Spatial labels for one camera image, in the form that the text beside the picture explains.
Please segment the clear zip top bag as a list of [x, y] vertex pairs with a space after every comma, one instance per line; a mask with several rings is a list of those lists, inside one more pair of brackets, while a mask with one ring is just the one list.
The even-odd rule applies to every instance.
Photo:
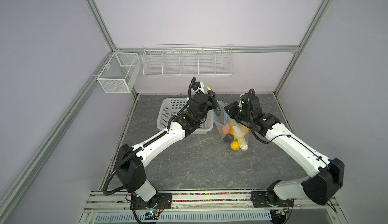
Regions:
[[[234, 126], [243, 126], [240, 123], [237, 123], [235, 120], [233, 120], [224, 110], [224, 107], [227, 106], [227, 103], [218, 101], [218, 108], [214, 111], [213, 117], [214, 117], [214, 124], [217, 127], [217, 130], [220, 134], [221, 139], [227, 134], [223, 134], [222, 128], [223, 127], [229, 127], [231, 128], [230, 133], [234, 135]], [[245, 135], [245, 140], [247, 143], [249, 142], [248, 133]]]

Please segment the orange toy fruit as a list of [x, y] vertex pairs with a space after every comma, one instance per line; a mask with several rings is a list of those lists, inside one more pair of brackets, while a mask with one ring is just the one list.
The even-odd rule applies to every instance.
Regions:
[[229, 127], [223, 127], [223, 128], [222, 128], [223, 134], [229, 134], [229, 133], [230, 133], [230, 130], [231, 130], [231, 128], [229, 128]]

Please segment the yellow toy lemon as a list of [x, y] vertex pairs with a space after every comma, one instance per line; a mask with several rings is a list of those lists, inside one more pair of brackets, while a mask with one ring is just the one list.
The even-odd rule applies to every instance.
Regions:
[[230, 148], [231, 148], [232, 150], [239, 150], [239, 143], [238, 143], [237, 141], [231, 142]]

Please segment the beige toy garlic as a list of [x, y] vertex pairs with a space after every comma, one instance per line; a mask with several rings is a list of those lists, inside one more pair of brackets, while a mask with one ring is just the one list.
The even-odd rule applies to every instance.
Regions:
[[234, 126], [233, 127], [234, 133], [239, 136], [244, 136], [249, 132], [249, 129], [245, 126]]

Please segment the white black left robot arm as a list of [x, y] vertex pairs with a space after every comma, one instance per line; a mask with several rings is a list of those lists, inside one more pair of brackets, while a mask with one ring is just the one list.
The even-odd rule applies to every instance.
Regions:
[[166, 128], [143, 142], [120, 147], [113, 170], [103, 184], [102, 193], [109, 196], [126, 190], [144, 202], [156, 200], [158, 191], [147, 179], [146, 166], [168, 147], [196, 131], [207, 119], [208, 112], [217, 108], [215, 92], [193, 77], [189, 84], [187, 103], [168, 120]]

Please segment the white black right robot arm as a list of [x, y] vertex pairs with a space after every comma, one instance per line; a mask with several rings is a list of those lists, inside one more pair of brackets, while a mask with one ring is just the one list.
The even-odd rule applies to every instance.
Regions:
[[272, 183], [264, 197], [269, 205], [278, 206], [288, 199], [309, 199], [318, 205], [326, 205], [343, 186], [344, 163], [314, 150], [280, 119], [264, 113], [252, 90], [241, 95], [239, 102], [225, 106], [224, 110], [235, 122], [247, 127], [259, 142], [278, 146], [307, 174], [304, 178]]

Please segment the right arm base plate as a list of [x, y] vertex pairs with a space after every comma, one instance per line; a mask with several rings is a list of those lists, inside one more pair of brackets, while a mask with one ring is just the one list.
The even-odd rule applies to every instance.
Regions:
[[274, 193], [268, 191], [252, 191], [250, 200], [255, 208], [294, 206], [291, 199], [281, 200]]

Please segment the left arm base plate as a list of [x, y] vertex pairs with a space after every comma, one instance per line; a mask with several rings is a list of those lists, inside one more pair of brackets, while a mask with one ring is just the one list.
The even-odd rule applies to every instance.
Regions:
[[140, 196], [131, 196], [135, 210], [146, 209], [170, 209], [172, 205], [172, 193], [157, 192], [149, 201], [144, 201]]

